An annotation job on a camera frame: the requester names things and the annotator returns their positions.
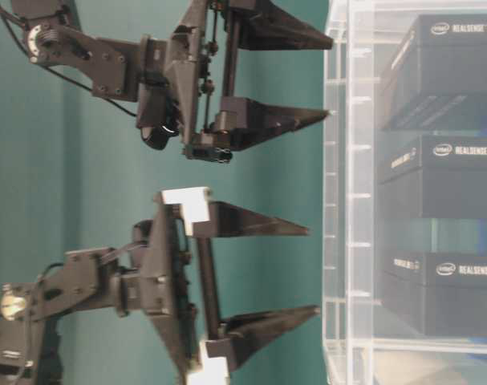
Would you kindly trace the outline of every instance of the teal wall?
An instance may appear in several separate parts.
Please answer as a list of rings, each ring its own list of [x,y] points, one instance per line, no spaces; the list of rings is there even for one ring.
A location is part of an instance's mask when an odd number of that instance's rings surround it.
[[[76,2],[85,32],[132,41],[143,33],[167,36],[189,3]],[[327,2],[276,4],[323,29]],[[223,315],[320,303],[321,124],[236,154],[229,166],[188,161],[179,140],[164,152],[148,149],[132,118],[24,62],[0,23],[0,285],[33,280],[68,249],[124,245],[132,225],[153,216],[157,191],[207,185],[219,200],[311,228],[305,238],[216,240]],[[213,73],[221,73],[222,62],[219,55]],[[239,95],[321,107],[322,83],[321,52],[241,53]],[[195,264],[189,275],[200,305]],[[76,314],[61,330],[65,384],[174,383],[142,314]],[[233,383],[322,384],[325,378],[315,319],[256,355]]]

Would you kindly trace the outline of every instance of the clear plastic container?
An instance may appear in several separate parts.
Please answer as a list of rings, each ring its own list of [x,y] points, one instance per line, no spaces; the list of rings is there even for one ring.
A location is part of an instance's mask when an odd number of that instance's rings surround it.
[[[331,0],[334,385],[487,385],[487,1]]]

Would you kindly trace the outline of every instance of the cable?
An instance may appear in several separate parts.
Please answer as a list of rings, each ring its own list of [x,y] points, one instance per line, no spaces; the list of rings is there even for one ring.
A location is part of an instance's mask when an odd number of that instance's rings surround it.
[[[13,24],[16,24],[17,26],[21,27],[24,30],[27,28],[27,24],[23,20],[17,18],[15,15],[11,14],[10,12],[2,8],[1,4],[0,4],[0,16],[1,18],[9,20]]]
[[[24,54],[24,56],[28,57],[28,54],[27,54],[26,49],[20,43],[20,41],[17,38],[17,35],[13,31],[13,28],[8,23],[8,20],[11,21],[10,17],[15,18],[16,20],[19,20],[19,19],[17,19],[12,14],[8,13],[1,6],[0,6],[0,17],[1,17],[1,20],[4,23],[4,25],[6,26],[8,32],[10,33],[11,38],[13,39],[13,41],[15,42],[15,44],[17,45],[18,49]],[[26,28],[25,23],[22,22],[22,26],[20,26],[20,27],[22,29],[25,29]],[[60,74],[57,71],[54,71],[54,70],[52,70],[50,68],[46,68],[46,67],[42,67],[42,69],[44,69],[45,71],[51,73],[52,75],[57,76],[60,79],[65,80],[66,82],[69,82],[70,84],[73,84],[73,85],[75,85],[75,86],[77,86],[77,87],[79,87],[79,88],[81,88],[81,89],[83,89],[85,91],[88,91],[88,92],[92,92],[93,91],[90,87],[85,86],[84,84],[81,84],[80,82],[77,82],[77,81],[73,80],[72,78],[69,78],[68,76],[62,75],[62,74]],[[117,102],[115,102],[115,101],[113,101],[111,99],[106,99],[106,98],[101,98],[101,99],[104,100],[104,101],[106,101],[107,103],[111,104],[113,107],[118,108],[119,110],[121,110],[122,112],[126,113],[127,115],[132,116],[133,118],[137,117],[137,114],[135,114],[134,112],[129,111],[127,108],[121,106]]]
[[[34,283],[33,289],[31,289],[29,293],[29,301],[26,304],[26,310],[24,311],[24,321],[23,321],[23,335],[24,335],[24,349],[23,349],[23,360],[22,365],[18,369],[18,373],[13,380],[12,385],[18,385],[24,373],[26,371],[26,365],[28,363],[28,359],[30,358],[31,354],[31,307],[33,306],[34,302],[34,294],[38,290],[38,288],[42,285],[45,277],[49,274],[51,270],[56,267],[63,267],[63,263],[52,263],[45,270],[37,277],[36,282]]]
[[[120,258],[120,256],[124,253],[130,253],[133,250],[141,249],[144,247],[148,247],[148,243],[146,241],[135,241],[133,243],[129,243],[128,245],[121,247],[119,249],[114,249],[107,254],[104,254],[102,258],[100,258],[101,265],[107,265],[110,262]]]
[[[43,67],[43,69],[47,72],[50,72],[52,75],[54,76],[58,76],[59,78],[65,80],[66,82],[69,82],[70,84],[74,84],[75,86],[79,87],[79,88],[82,88],[84,89],[85,91],[89,91],[91,92],[92,89],[88,86],[85,86],[84,84],[81,84],[80,82],[76,82],[75,80],[65,76],[65,75],[62,75],[60,74],[59,72],[57,71],[54,71],[54,70],[51,70],[50,68],[45,68]],[[120,104],[118,104],[117,102],[111,100],[111,99],[105,99],[105,98],[101,98],[102,100],[104,100],[105,102],[107,103],[110,103],[113,107],[116,107],[118,108],[119,110],[121,110],[122,112],[125,112],[127,115],[129,116],[132,116],[133,118],[136,118],[137,117],[137,114],[135,114],[134,112],[131,112],[129,111],[127,108],[125,107],[122,107]]]

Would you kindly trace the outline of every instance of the bolt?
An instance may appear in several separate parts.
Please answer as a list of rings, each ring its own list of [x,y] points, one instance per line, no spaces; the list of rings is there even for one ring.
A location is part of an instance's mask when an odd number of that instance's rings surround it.
[[[185,265],[189,265],[190,263],[192,263],[192,254],[189,251],[183,251],[181,253],[181,259],[182,263],[184,263]]]
[[[194,303],[190,303],[189,304],[189,313],[191,314],[191,317],[192,318],[196,318],[197,317],[198,309],[197,309],[197,307],[195,306]]]

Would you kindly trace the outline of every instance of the black box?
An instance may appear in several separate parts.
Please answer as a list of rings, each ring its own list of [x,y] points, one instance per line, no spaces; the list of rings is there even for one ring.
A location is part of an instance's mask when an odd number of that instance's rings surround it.
[[[382,273],[382,305],[427,337],[487,337],[487,288],[424,286]]]
[[[421,136],[378,170],[385,218],[487,218],[487,139]]]
[[[487,125],[487,14],[421,15],[381,74],[383,130]]]

